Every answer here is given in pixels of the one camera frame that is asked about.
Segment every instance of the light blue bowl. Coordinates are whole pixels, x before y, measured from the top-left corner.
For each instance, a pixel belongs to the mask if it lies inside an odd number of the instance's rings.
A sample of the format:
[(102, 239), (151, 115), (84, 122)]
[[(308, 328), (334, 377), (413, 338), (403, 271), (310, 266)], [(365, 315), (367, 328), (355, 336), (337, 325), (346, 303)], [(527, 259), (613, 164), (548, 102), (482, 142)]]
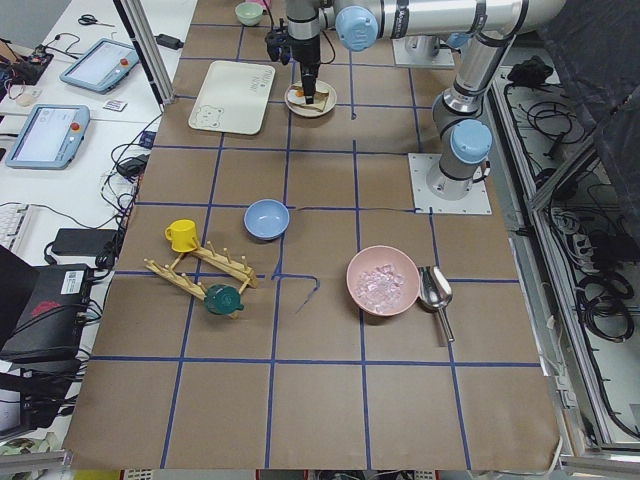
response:
[(273, 240), (289, 225), (289, 211), (277, 200), (258, 200), (244, 212), (244, 226), (260, 240)]

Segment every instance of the silver spoon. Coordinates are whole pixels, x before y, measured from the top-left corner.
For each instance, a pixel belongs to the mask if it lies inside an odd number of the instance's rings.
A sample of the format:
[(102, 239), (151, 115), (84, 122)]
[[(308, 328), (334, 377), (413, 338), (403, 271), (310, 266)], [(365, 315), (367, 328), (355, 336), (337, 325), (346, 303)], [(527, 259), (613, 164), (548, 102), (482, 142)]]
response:
[(453, 298), (449, 282), (436, 266), (418, 267), (418, 272), (420, 273), (420, 300), (422, 304), (428, 311), (438, 316), (447, 341), (455, 341), (445, 310)]

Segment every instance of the power adapter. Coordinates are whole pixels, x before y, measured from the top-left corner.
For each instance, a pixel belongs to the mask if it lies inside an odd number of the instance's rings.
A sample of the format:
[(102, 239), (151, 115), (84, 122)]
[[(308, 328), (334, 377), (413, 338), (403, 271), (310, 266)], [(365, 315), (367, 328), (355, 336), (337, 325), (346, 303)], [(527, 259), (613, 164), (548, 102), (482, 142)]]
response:
[(165, 35), (161, 33), (160, 35), (156, 35), (156, 43), (163, 47), (170, 48), (172, 50), (178, 50), (179, 48), (184, 47), (184, 43), (181, 42), (176, 37), (172, 37), (170, 35)]

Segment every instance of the laptop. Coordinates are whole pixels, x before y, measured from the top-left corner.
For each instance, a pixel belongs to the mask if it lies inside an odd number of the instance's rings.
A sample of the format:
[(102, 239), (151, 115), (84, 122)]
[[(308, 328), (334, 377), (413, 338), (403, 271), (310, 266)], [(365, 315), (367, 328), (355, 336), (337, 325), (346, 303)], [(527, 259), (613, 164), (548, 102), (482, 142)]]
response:
[(75, 358), (91, 272), (85, 264), (32, 267), (0, 246), (0, 359), (25, 364)]

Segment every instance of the black fabric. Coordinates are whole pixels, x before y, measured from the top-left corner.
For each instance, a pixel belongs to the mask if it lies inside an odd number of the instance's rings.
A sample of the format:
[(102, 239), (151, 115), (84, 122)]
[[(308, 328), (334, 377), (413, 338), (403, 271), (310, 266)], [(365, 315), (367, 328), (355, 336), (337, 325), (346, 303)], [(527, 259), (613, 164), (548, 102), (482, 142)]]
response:
[(538, 33), (640, 244), (638, 0), (567, 0)]

